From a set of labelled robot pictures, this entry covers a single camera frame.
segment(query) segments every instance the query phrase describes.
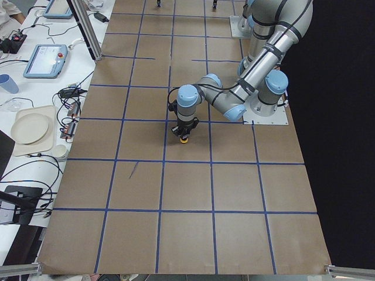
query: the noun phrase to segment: grid of blue tape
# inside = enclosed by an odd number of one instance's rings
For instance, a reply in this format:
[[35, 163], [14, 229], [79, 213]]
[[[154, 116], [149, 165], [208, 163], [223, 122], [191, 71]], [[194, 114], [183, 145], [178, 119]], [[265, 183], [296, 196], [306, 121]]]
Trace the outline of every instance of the grid of blue tape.
[[[227, 1], [227, 2], [232, 2], [233, 5], [233, 12], [235, 14], [235, 8], [234, 8], [234, 3], [235, 2], [241, 2], [242, 0], [220, 0], [220, 1]], [[155, 273], [158, 273], [159, 269], [159, 249], [160, 249], [160, 231], [161, 231], [161, 224], [162, 224], [162, 214], [163, 213], [205, 213], [205, 214], [212, 214], [212, 226], [213, 226], [213, 256], [214, 256], [214, 268], [215, 268], [215, 274], [219, 273], [218, 270], [218, 264], [217, 264], [217, 251], [216, 251], [216, 224], [215, 224], [215, 214], [263, 214], [265, 218], [265, 223], [266, 223], [266, 229], [267, 229], [267, 235], [268, 235], [268, 243], [270, 246], [270, 255], [271, 255], [271, 261], [272, 261], [272, 268], [274, 271], [274, 274], [277, 274], [277, 269], [275, 265], [275, 258], [274, 258], [274, 253], [273, 253], [273, 247], [272, 247], [272, 240], [271, 240], [271, 233], [270, 233], [270, 226], [268, 223], [268, 215], [270, 214], [290, 214], [290, 215], [316, 215], [317, 212], [308, 212], [308, 211], [267, 211], [267, 206], [265, 203], [265, 198], [264, 198], [264, 190], [263, 190], [263, 184], [262, 184], [262, 175], [261, 175], [261, 169], [260, 167], [262, 165], [304, 165], [303, 163], [271, 163], [271, 162], [260, 162], [259, 157], [258, 157], [258, 147], [257, 147], [257, 140], [256, 140], [256, 135], [255, 135], [255, 129], [254, 129], [254, 124], [249, 126], [249, 130], [252, 130], [253, 137], [254, 137], [254, 147], [255, 147], [255, 158], [256, 162], [214, 162], [212, 158], [212, 134], [211, 134], [211, 124], [214, 123], [232, 123], [232, 122], [226, 122], [226, 121], [211, 121], [211, 108], [208, 106], [208, 113], [209, 113], [209, 119], [208, 121], [201, 121], [208, 123], [209, 126], [209, 149], [210, 149], [210, 160], [209, 161], [178, 161], [178, 160], [166, 160], [166, 140], [167, 140], [167, 133], [168, 133], [168, 122], [175, 122], [175, 120], [170, 120], [168, 119], [168, 109], [166, 109], [166, 115], [165, 119], [161, 120], [148, 120], [148, 119], [127, 119], [125, 118], [126, 114], [126, 108], [127, 108], [127, 103], [128, 103], [128, 97], [129, 97], [129, 91], [131, 88], [164, 88], [166, 90], [170, 90], [171, 88], [171, 66], [169, 66], [169, 79], [168, 79], [168, 86], [167, 87], [152, 87], [152, 86], [133, 86], [131, 85], [131, 80], [132, 80], [132, 75], [133, 75], [133, 70], [134, 70], [134, 64], [136, 59], [145, 59], [145, 60], [154, 60], [154, 58], [151, 57], [137, 57], [137, 50], [138, 50], [138, 44], [139, 44], [139, 38], [142, 35], [148, 35], [148, 36], [171, 36], [171, 55], [172, 55], [172, 46], [173, 46], [173, 37], [175, 36], [181, 36], [181, 37], [204, 37], [205, 38], [205, 44], [206, 44], [206, 59], [205, 60], [194, 60], [194, 61], [203, 61], [206, 62], [206, 72], [208, 73], [209, 71], [209, 65], [208, 63], [211, 61], [215, 62], [234, 62], [237, 63], [239, 61], [230, 61], [230, 60], [208, 60], [208, 53], [207, 53], [207, 25], [206, 25], [206, 19], [211, 18], [209, 16], [206, 16], [206, 6], [204, 5], [204, 16], [187, 16], [187, 17], [197, 17], [197, 18], [204, 18], [204, 36], [185, 36], [185, 35], [174, 35], [174, 23], [175, 23], [175, 17], [176, 16], [183, 16], [183, 15], [175, 15], [175, 9], [176, 5], [174, 4], [173, 6], [173, 15], [158, 15], [158, 16], [171, 16], [173, 17], [172, 19], [172, 34], [171, 35], [153, 35], [153, 34], [146, 34], [146, 33], [141, 33], [141, 27], [142, 27], [142, 22], [143, 18], [145, 15], [157, 15], [157, 14], [145, 14], [145, 7], [146, 7], [146, 0], [144, 0], [144, 5], [143, 5], [143, 10], [142, 14], [136, 14], [136, 13], [120, 13], [124, 15], [141, 15], [141, 23], [139, 25], [139, 32], [138, 33], [107, 33], [107, 34], [123, 34], [123, 35], [138, 35], [137, 38], [137, 43], [134, 51], [134, 55], [132, 57], [121, 57], [121, 56], [108, 56], [108, 57], [113, 57], [113, 58], [127, 58], [127, 59], [133, 59], [132, 62], [132, 70], [131, 70], [131, 75], [129, 78], [129, 83], [128, 85], [105, 85], [105, 84], [91, 84], [92, 86], [96, 87], [124, 87], [127, 88], [127, 97], [125, 100], [125, 107], [124, 111], [122, 114], [122, 118], [81, 118], [81, 119], [88, 119], [88, 120], [113, 120], [113, 121], [121, 121], [121, 129], [120, 129], [120, 135], [118, 138], [118, 143], [117, 143], [117, 148], [116, 148], [116, 154], [114, 159], [92, 159], [92, 158], [69, 158], [71, 161], [111, 161], [114, 162], [113, 164], [113, 169], [112, 169], [112, 175], [111, 175], [111, 181], [110, 181], [110, 187], [108, 189], [108, 195], [107, 195], [107, 202], [105, 208], [54, 208], [54, 210], [59, 210], [59, 211], [100, 211], [104, 212], [104, 219], [103, 219], [103, 226], [101, 230], [101, 236], [100, 236], [100, 243], [98, 246], [98, 251], [97, 251], [97, 259], [96, 259], [96, 264], [95, 264], [95, 270], [94, 272], [97, 273], [98, 271], [98, 266], [99, 266], [99, 261], [100, 261], [100, 255], [101, 255], [101, 247], [103, 244], [103, 238], [104, 238], [104, 231], [105, 231], [105, 225], [106, 225], [106, 220], [107, 220], [107, 214], [108, 212], [141, 212], [141, 213], [158, 213], [158, 234], [157, 234], [157, 249], [156, 249], [156, 264], [155, 264]], [[244, 56], [244, 52], [241, 47], [241, 55]], [[127, 121], [139, 121], [139, 122], [164, 122], [165, 123], [165, 131], [164, 131], [164, 142], [163, 142], [163, 159], [162, 160], [135, 160], [135, 159], [118, 159], [118, 152], [120, 149], [120, 144], [121, 144], [121, 137], [122, 137], [122, 129], [124, 122]], [[111, 190], [113, 186], [113, 180], [114, 180], [114, 175], [115, 175], [115, 170], [117, 166], [117, 162], [157, 162], [157, 163], [162, 163], [162, 177], [161, 177], [161, 187], [160, 187], [160, 198], [159, 198], [159, 208], [158, 209], [119, 209], [119, 208], [109, 208], [109, 203], [110, 203], [110, 196], [111, 196]], [[162, 209], [162, 198], [163, 198], [163, 181], [164, 181], [164, 171], [165, 171], [165, 163], [206, 163], [210, 165], [210, 179], [211, 179], [211, 197], [212, 197], [212, 209], [211, 210], [163, 210]], [[258, 176], [259, 176], [259, 181], [260, 181], [260, 189], [261, 189], [261, 196], [262, 196], [262, 204], [263, 204], [263, 211], [220, 211], [220, 210], [215, 210], [214, 206], [214, 186], [213, 186], [213, 165], [227, 165], [227, 164], [232, 164], [232, 165], [256, 165], [258, 169]]]

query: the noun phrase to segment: blue joint cap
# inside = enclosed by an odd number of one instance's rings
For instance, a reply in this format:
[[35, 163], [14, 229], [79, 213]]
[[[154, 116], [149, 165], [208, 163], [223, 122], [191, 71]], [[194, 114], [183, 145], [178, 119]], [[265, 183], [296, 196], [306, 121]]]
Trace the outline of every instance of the blue joint cap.
[[205, 78], [205, 77], [211, 78], [213, 81], [216, 82], [216, 84], [219, 86], [219, 88], [222, 88], [223, 83], [221, 83], [220, 78], [218, 78], [218, 76], [216, 74], [210, 73], [210, 74], [207, 74], [206, 76], [203, 76], [203, 78]]
[[241, 76], [242, 72], [245, 70], [245, 67], [244, 67], [244, 61], [245, 61], [245, 59], [246, 59], [246, 57], [244, 57], [244, 58], [241, 60], [240, 64], [239, 64], [238, 67], [237, 67], [237, 75], [238, 75], [238, 76]]
[[198, 90], [193, 85], [183, 85], [178, 89], [177, 103], [181, 107], [191, 107], [198, 100]]
[[253, 16], [248, 16], [247, 17], [247, 24], [249, 25], [249, 27], [254, 28], [255, 21], [253, 19]]
[[272, 69], [265, 77], [265, 84], [271, 92], [282, 95], [288, 87], [288, 77], [284, 72]]
[[224, 113], [224, 116], [231, 122], [237, 121], [244, 115], [246, 112], [246, 107], [243, 104], [236, 105], [227, 112]]

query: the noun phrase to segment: white sleeve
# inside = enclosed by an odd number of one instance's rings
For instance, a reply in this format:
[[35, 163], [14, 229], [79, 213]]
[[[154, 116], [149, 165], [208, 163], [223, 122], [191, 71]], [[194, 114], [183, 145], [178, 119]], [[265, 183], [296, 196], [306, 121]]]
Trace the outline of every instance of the white sleeve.
[[6, 13], [9, 16], [17, 15], [18, 13], [21, 13], [21, 11], [17, 8], [17, 6], [9, 2], [8, 0], [2, 0], [2, 7], [4, 10], [6, 10]]

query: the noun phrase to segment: person's arm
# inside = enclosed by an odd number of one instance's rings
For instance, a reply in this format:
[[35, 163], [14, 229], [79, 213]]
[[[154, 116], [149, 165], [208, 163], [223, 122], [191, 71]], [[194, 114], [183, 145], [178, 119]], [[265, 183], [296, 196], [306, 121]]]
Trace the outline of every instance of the person's arm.
[[25, 16], [23, 15], [23, 13], [17, 13], [16, 15], [11, 15], [10, 17], [17, 20], [20, 24], [23, 24], [23, 21], [25, 20]]
[[25, 16], [23, 13], [17, 8], [16, 5], [13, 3], [9, 2], [8, 0], [2, 0], [2, 8], [6, 11], [6, 13], [17, 20], [19, 23], [23, 23], [25, 20]]

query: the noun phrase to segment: white cup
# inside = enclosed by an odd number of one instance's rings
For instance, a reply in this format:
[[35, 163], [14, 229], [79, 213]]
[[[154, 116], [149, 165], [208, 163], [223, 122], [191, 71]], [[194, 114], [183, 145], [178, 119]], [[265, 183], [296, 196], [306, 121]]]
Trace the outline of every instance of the white cup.
[[65, 161], [68, 158], [69, 150], [64, 145], [56, 145], [52, 149], [52, 156], [58, 161]]

